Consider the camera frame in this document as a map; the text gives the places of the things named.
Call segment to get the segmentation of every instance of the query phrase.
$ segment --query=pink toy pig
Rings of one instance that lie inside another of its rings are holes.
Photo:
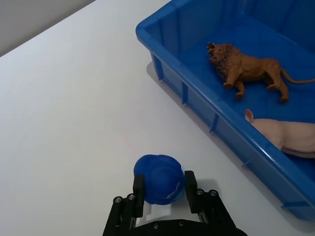
[[[279,150],[294,156],[315,158],[315,124],[254,119],[248,109],[245,119]]]

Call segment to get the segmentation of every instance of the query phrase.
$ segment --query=pig ear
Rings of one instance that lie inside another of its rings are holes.
[[[249,109],[247,109],[247,110],[245,111],[245,119],[246,119],[249,123],[252,123],[253,120],[254,120],[254,115],[252,114],[252,112],[251,112]]]

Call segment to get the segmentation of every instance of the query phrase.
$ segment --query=gray wall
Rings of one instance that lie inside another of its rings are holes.
[[[94,0],[0,0],[0,57]]]

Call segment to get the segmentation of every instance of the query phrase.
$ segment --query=lion mane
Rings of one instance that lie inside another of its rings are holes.
[[[238,48],[231,44],[217,45],[216,52],[209,58],[210,62],[216,67],[217,73],[226,79],[229,68],[242,60],[242,54]]]

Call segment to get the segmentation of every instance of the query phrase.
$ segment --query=lion leg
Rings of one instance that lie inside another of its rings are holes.
[[[281,70],[279,68],[272,67],[272,68],[267,69],[266,72],[273,81],[273,83],[267,87],[267,90],[268,91],[279,90],[283,82],[280,76]]]
[[[235,87],[239,90],[239,92],[236,93],[236,98],[240,100],[244,97],[245,94],[245,87],[242,81],[236,81]]]
[[[239,75],[240,75],[240,73],[239,73],[238,67],[236,67],[236,66],[231,67],[227,73],[226,82],[223,84],[224,88],[225,89],[233,88]]]
[[[289,89],[287,85],[282,81],[280,88],[278,89],[279,92],[281,93],[281,98],[280,102],[281,103],[286,103],[289,100]]]

